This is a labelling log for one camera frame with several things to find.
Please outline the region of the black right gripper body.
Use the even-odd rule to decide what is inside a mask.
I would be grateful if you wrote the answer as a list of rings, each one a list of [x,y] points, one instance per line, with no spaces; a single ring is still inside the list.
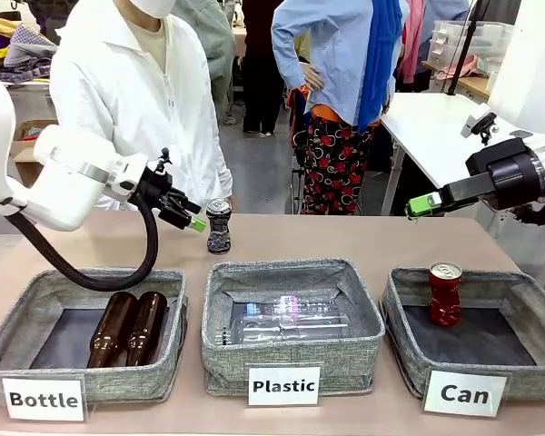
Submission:
[[[541,194],[540,176],[530,149],[519,137],[486,146],[465,162],[470,176],[487,173],[494,190],[486,194],[495,210],[505,210],[534,202]]]

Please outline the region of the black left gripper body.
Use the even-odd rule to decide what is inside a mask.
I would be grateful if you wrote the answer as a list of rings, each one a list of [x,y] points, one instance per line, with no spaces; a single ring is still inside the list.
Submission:
[[[162,209],[165,206],[171,206],[166,197],[171,188],[174,187],[170,174],[144,170],[138,184],[138,209],[145,223],[154,220],[153,209],[159,210],[159,218],[162,220]]]

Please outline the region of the blue-shirt person's bare hand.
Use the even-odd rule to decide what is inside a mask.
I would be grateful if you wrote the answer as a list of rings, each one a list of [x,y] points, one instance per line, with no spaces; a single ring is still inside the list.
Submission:
[[[301,87],[306,87],[310,90],[323,89],[324,83],[322,80],[322,76],[319,69],[315,65],[300,63],[300,67],[302,70]]]

